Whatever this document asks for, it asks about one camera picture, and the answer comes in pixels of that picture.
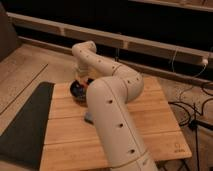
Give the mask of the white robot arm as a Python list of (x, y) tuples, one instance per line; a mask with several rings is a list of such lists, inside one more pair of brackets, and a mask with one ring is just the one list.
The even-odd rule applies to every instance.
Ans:
[(89, 84), (86, 102), (111, 171), (158, 171), (126, 106), (141, 95), (142, 75), (98, 55), (93, 41), (75, 44), (72, 54), (83, 76), (89, 66), (102, 74)]

